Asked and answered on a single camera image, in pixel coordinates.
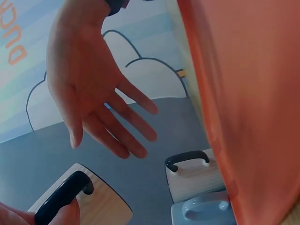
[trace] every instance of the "wall mural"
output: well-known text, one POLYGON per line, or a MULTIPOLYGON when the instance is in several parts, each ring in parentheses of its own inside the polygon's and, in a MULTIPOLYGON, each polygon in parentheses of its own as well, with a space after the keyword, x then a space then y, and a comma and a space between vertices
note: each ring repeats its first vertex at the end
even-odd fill
MULTIPOLYGON (((61 4, 0 0, 0 143, 62 122, 45 72, 49 30, 61 4)), ((102 33, 121 72, 149 98, 187 96, 164 2, 131 0, 106 19, 102 33)))

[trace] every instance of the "orange fabric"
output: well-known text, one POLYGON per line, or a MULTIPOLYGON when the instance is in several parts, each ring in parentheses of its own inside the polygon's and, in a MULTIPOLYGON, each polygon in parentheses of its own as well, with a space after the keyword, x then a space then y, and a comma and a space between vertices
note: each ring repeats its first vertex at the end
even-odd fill
POLYGON ((278 225, 300 194, 300 1, 178 4, 237 222, 278 225))

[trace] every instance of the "pastel striped wall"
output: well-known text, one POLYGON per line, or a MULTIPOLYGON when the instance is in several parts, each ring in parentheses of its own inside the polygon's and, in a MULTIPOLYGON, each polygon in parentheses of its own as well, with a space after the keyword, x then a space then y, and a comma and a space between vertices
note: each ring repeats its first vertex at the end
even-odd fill
MULTIPOLYGON (((0 143, 33 130, 26 113, 28 97, 44 80, 49 30, 63 0, 0 0, 1 3, 13 4, 2 15, 4 23, 12 20, 13 7, 17 18, 9 28, 0 30, 0 143), (12 66, 8 57, 14 46, 6 48, 6 45, 16 33, 6 38, 3 35, 16 25, 22 36, 14 46, 23 45, 28 55, 12 66)), ((106 19, 102 32, 108 30, 120 32, 141 56, 158 59, 174 72, 182 69, 164 1, 131 0, 126 10, 106 19)))

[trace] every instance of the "gray floor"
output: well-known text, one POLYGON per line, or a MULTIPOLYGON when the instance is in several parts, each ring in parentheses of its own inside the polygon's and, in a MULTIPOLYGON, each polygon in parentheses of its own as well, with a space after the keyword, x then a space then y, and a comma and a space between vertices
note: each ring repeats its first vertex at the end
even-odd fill
POLYGON ((209 146, 189 99, 164 98, 155 103, 157 116, 146 114, 136 104, 132 108, 156 129, 156 142, 147 142, 122 120, 148 149, 143 160, 118 159, 88 135, 79 149, 72 150, 62 123, 0 144, 0 201, 27 210, 72 164, 81 163, 125 199, 134 212, 131 225, 170 225, 172 201, 164 160, 209 146))

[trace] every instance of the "hand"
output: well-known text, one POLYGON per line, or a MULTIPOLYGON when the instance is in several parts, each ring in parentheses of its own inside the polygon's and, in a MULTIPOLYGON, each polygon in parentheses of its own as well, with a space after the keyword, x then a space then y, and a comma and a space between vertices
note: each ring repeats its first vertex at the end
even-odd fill
MULTIPOLYGON (((79 205, 74 199, 61 208, 49 225, 79 225, 79 205)), ((35 225, 34 213, 23 212, 0 203, 1 225, 35 225)))
MULTIPOLYGON (((68 12, 70 15, 77 8, 72 6, 72 12, 68 12)), ((127 158, 131 152, 143 158, 147 155, 146 149, 104 104, 107 103, 149 141, 156 140, 156 132, 125 103, 115 89, 152 114, 156 114, 158 109, 121 73, 102 37, 100 25, 87 22, 76 27, 64 19, 58 19, 53 25, 47 51, 49 90, 69 129, 73 148, 80 144, 84 128, 117 156, 127 158)))

